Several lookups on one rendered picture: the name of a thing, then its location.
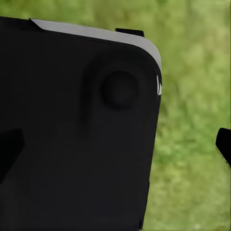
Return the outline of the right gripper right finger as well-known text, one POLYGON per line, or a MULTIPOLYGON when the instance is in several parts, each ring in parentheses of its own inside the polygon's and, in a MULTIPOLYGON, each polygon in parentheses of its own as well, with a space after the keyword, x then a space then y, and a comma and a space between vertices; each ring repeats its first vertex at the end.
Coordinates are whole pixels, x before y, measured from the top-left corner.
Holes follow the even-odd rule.
POLYGON ((231 167, 231 130, 220 128, 217 134, 216 146, 231 167))

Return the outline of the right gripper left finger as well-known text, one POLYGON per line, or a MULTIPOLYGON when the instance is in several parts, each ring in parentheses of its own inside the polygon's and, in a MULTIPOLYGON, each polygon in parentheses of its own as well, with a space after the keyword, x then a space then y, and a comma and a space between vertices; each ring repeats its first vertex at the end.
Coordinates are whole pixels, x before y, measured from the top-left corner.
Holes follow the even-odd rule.
POLYGON ((25 146, 21 128, 0 133, 0 185, 25 146))

